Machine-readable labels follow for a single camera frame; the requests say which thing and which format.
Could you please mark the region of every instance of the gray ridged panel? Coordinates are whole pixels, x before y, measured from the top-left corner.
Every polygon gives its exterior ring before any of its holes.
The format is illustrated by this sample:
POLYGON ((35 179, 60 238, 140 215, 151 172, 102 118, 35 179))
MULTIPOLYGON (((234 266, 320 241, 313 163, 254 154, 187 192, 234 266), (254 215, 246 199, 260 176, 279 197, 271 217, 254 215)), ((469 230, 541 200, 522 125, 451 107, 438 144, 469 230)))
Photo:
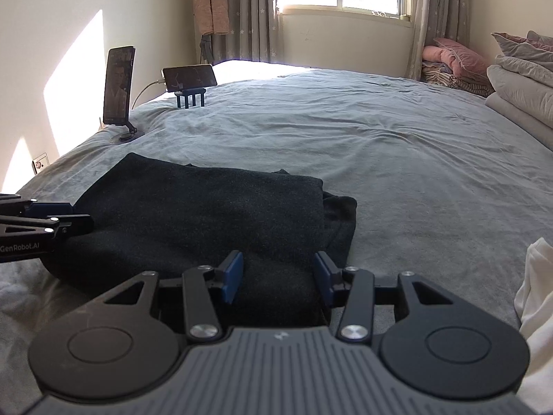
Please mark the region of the gray ridged panel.
POLYGON ((514 395, 455 403, 411 390, 364 346, 325 327, 235 329, 193 348, 164 384, 136 399, 79 406, 45 397, 29 415, 529 415, 514 395))

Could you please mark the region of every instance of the silver pivot bolt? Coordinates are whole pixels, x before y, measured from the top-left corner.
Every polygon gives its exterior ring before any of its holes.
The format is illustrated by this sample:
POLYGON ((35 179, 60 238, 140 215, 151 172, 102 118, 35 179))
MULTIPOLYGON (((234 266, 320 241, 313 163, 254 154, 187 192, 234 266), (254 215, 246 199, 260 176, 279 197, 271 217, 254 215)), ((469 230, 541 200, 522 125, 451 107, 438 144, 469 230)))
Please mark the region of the silver pivot bolt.
POLYGON ((346 327, 342 328, 340 331, 340 334, 342 334, 342 337, 349 340, 360 340, 364 339, 367 335, 369 335, 369 331, 364 326, 360 326, 359 324, 349 324, 346 327))
POLYGON ((190 329, 190 335, 197 339, 210 339, 215 337, 219 332, 212 324, 195 324, 190 329))

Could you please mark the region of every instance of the white cable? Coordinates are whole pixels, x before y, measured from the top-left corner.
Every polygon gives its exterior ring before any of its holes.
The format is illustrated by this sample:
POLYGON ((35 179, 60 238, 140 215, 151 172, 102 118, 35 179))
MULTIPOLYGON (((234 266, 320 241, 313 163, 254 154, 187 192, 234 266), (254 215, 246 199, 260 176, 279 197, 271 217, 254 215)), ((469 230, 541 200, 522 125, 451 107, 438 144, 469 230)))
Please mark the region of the white cable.
POLYGON ((144 93, 144 91, 150 87, 151 85, 154 85, 154 84, 164 84, 165 83, 165 79, 164 78, 161 78, 160 80, 157 80, 157 81, 154 81, 154 82, 150 82, 150 84, 148 84, 146 87, 144 87, 140 93, 138 94, 138 96, 136 97, 136 100, 134 100, 134 103, 133 103, 133 106, 131 107, 131 110, 134 109, 134 105, 137 103, 138 101, 138 98, 140 98, 140 95, 142 95, 144 93))

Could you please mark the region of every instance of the horizontal smartphone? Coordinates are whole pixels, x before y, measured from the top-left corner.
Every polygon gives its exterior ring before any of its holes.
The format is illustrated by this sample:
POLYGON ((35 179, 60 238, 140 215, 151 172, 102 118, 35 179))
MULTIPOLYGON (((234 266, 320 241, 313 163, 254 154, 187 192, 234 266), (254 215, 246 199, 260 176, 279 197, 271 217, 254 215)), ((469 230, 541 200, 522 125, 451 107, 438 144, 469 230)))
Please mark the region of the horizontal smartphone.
POLYGON ((217 79, 215 79, 213 67, 210 64, 164 68, 161 73, 165 78, 167 92, 217 85, 217 79))
POLYGON ((103 123, 124 126, 129 121, 134 47, 110 49, 107 55, 103 123))

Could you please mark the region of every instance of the vertical smartphone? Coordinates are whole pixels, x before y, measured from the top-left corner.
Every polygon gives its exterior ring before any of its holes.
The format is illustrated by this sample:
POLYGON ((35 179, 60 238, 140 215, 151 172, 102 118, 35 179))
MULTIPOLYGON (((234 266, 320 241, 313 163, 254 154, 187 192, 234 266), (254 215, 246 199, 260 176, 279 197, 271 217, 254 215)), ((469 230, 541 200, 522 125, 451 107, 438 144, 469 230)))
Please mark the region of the vertical smartphone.
POLYGON ((129 120, 134 47, 112 48, 107 55, 103 123, 124 126, 129 120))
POLYGON ((217 79, 210 64, 164 68, 161 73, 165 78, 167 92, 217 85, 217 79))

